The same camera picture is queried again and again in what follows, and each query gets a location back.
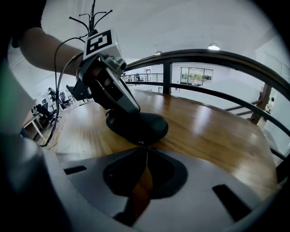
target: table surface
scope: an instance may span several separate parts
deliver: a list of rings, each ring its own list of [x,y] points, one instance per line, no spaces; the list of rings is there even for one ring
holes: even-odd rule
[[[250,186],[261,199],[275,192],[275,165],[258,126],[197,101],[149,91],[135,90],[132,94],[142,112],[160,114],[168,122],[168,134],[153,147],[208,160]],[[105,113],[95,102],[69,113],[54,148],[60,161],[136,147],[107,127]]]
[[[27,125],[29,125],[29,123],[31,123],[34,119],[38,118],[39,114],[33,116],[32,118],[29,118],[28,120],[25,120],[25,122],[23,123],[24,127],[26,127]]]

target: ceiling light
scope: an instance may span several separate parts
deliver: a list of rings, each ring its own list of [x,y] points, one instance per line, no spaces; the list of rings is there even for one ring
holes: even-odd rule
[[[215,50],[215,51],[218,51],[220,48],[219,48],[219,46],[218,46],[216,43],[211,43],[211,44],[208,46],[208,49],[209,49],[209,50]]]
[[[157,51],[157,52],[155,53],[155,56],[158,56],[158,55],[161,55],[161,54],[162,54],[161,51]]]

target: black railing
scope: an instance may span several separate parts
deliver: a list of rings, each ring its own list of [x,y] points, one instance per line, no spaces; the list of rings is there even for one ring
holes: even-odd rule
[[[121,76],[122,80],[127,83],[127,86],[135,86],[130,82],[163,82],[163,73],[137,73],[133,75]]]
[[[197,86],[191,86],[191,85],[183,85],[183,84],[175,84],[172,83],[172,63],[179,63],[179,62],[199,62],[199,63],[210,63],[210,64],[216,64],[216,65],[222,65],[225,67],[233,68],[238,71],[247,73],[257,79],[260,79],[261,81],[265,82],[266,84],[272,86],[275,88],[278,92],[280,92],[288,101],[290,101],[290,84],[283,79],[281,76],[279,76],[276,72],[274,72],[272,69],[268,68],[267,66],[252,60],[250,58],[224,52],[224,51],[210,51],[207,49],[189,49],[189,50],[178,50],[178,51],[172,51],[167,53],[162,53],[159,56],[151,56],[147,57],[138,61],[135,61],[133,63],[130,63],[128,67],[126,68],[126,71],[130,71],[137,68],[143,68],[146,66],[151,65],[157,65],[157,64],[163,64],[163,82],[159,82],[158,80],[154,82],[149,81],[125,81],[126,84],[131,85],[156,85],[156,86],[163,86],[163,93],[164,94],[171,94],[171,88],[180,88],[180,89],[186,89],[186,90],[192,90],[196,92],[201,92],[209,95],[213,95],[219,98],[223,98],[225,100],[234,102],[236,104],[239,104],[245,108],[250,109],[251,111],[257,113],[258,115],[266,118],[273,124],[275,124],[277,127],[279,127],[283,132],[285,132],[290,137],[290,131],[281,124],[277,119],[273,118],[270,114],[266,113],[262,109],[256,107],[255,105],[248,103],[246,101],[243,101],[239,98],[230,96],[228,94],[206,89],[206,88],[200,88]],[[277,167],[277,176],[278,180],[284,179],[286,176],[284,176],[285,172],[284,169],[281,171],[281,165],[282,167],[285,166],[286,157],[282,154],[278,153],[277,151],[274,151],[271,149],[272,153],[277,155],[279,158],[283,159],[284,161]]]

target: rectangular hole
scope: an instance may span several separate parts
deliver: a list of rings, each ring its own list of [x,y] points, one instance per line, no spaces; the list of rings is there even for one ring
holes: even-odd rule
[[[250,208],[225,184],[214,186],[213,191],[236,222],[251,212]]]
[[[70,174],[81,172],[84,170],[87,170],[87,168],[85,166],[77,166],[77,167],[73,167],[73,168],[64,169],[64,172],[66,175],[70,175]]]

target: desk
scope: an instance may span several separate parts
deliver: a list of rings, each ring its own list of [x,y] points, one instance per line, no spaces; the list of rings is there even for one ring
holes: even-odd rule
[[[143,112],[160,114],[168,122],[168,134],[152,146],[208,160],[250,186],[261,199],[276,190],[275,165],[258,126],[197,101],[149,91],[135,90],[132,94]],[[70,112],[54,148],[60,161],[136,147],[107,127],[105,113],[94,102]]]
[[[28,119],[26,122],[24,122],[23,127],[25,128],[25,127],[27,127],[30,123],[32,123],[32,125],[35,127],[36,131],[39,133],[40,137],[42,138],[43,135],[42,135],[42,133],[40,132],[39,128],[36,126],[35,122],[34,122],[34,121],[36,121],[37,125],[42,129],[42,126],[41,126],[41,124],[40,124],[40,122],[39,122],[39,118],[40,118],[39,114],[35,115],[34,117],[32,117],[32,118]]]

